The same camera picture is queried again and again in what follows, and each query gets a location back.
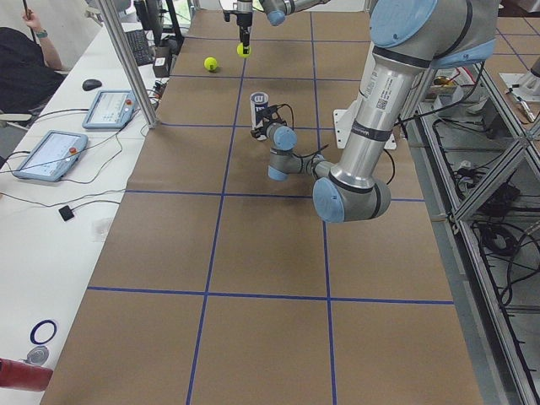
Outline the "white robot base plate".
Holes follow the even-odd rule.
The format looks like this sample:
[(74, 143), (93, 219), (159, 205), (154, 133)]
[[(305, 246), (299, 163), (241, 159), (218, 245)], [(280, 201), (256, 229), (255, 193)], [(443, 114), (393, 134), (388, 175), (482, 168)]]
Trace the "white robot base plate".
[(353, 119), (353, 115), (349, 110), (337, 109), (333, 111), (334, 133), (338, 149), (345, 148)]

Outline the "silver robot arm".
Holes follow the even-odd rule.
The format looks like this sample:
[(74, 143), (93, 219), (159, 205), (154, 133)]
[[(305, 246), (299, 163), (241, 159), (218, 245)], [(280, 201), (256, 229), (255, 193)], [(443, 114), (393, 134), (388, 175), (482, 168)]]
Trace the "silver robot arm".
[(232, 15), (236, 17), (240, 40), (236, 52), (239, 57), (244, 58), (251, 55), (251, 27), (255, 11), (261, 11), (265, 14), (270, 25), (278, 26), (291, 14), (296, 14), (300, 11), (322, 6), (327, 3), (328, 1), (316, 0), (269, 0), (258, 1), (259, 7), (254, 7), (253, 1), (249, 0), (219, 1), (226, 22), (230, 22)]
[(312, 198), (329, 223), (374, 219), (389, 207), (387, 184), (373, 176), (415, 78), (428, 68), (483, 62), (494, 52), (496, 1), (378, 1), (370, 13), (375, 65), (360, 94), (359, 109), (341, 159), (294, 153), (296, 135), (277, 123), (267, 127), (273, 141), (268, 175), (315, 177)]

